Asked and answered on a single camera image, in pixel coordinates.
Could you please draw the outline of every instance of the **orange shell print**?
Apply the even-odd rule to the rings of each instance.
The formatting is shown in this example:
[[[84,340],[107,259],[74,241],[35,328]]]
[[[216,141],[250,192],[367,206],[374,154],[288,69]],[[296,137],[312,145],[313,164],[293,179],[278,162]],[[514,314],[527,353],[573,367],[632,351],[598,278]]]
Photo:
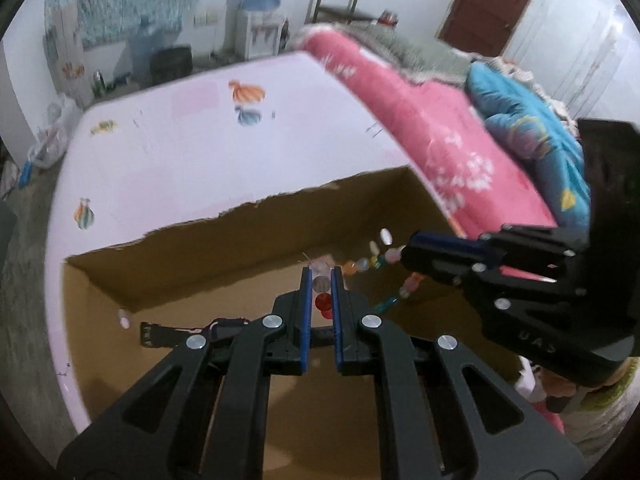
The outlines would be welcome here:
[[[241,85],[239,81],[229,81],[229,88],[233,89],[233,99],[236,103],[244,105],[259,103],[264,99],[266,92],[258,85]]]

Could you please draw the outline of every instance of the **cardboard box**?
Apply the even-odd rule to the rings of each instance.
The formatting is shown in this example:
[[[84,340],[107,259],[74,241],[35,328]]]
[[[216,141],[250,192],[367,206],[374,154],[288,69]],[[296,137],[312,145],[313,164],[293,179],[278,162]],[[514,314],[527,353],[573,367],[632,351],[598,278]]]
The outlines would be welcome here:
[[[303,253],[356,260],[369,255],[369,241],[382,228],[395,246],[416,230],[451,233],[420,180],[396,168],[69,258],[63,273],[68,344],[91,418],[168,353],[140,345],[140,322],[196,327],[217,317],[263,316],[277,295],[298,288]],[[373,306],[407,275],[400,265],[388,266],[346,284]],[[128,330],[118,322],[121,308],[131,313]],[[454,335],[505,378],[518,377],[517,356],[482,338],[475,311],[451,287],[425,280],[391,317],[414,335]],[[314,310],[313,325],[329,323]],[[333,349],[313,350],[307,375],[272,379],[266,441],[267,479],[379,478],[372,380],[340,377]]]

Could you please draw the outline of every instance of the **concrete floor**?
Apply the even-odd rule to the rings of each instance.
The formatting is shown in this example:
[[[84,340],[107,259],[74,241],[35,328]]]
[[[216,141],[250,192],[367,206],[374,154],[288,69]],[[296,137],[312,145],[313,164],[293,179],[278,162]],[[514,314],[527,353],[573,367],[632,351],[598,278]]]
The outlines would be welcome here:
[[[44,309],[47,223],[59,171],[60,164],[7,198],[17,223],[0,284],[0,392],[52,464],[76,435],[53,369]]]

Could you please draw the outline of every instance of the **red bead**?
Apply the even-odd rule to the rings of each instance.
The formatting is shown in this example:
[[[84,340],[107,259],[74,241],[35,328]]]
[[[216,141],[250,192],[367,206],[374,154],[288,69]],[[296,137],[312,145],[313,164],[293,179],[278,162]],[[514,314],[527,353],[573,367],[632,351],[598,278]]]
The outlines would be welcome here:
[[[331,295],[328,294],[327,292],[318,294],[316,296],[316,308],[320,312],[326,312],[327,310],[331,310]]]

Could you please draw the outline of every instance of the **silver screw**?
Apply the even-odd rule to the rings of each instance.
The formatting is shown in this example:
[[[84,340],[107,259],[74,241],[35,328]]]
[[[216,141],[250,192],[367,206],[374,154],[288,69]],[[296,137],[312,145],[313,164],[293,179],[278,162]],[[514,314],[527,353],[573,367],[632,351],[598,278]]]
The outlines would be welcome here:
[[[282,318],[275,314],[269,314],[262,318],[262,324],[267,328],[277,328],[282,324]]]
[[[458,346],[458,342],[452,335],[441,335],[438,338],[438,346],[445,350],[455,350],[456,346]]]
[[[382,325],[382,320],[374,314],[367,314],[362,318],[362,324],[367,328],[378,328]]]
[[[511,301],[506,298],[498,298],[494,301],[494,305],[498,310],[507,310],[511,306]]]
[[[187,339],[187,346],[191,348],[191,350],[200,350],[206,344],[207,338],[201,334],[190,335]]]

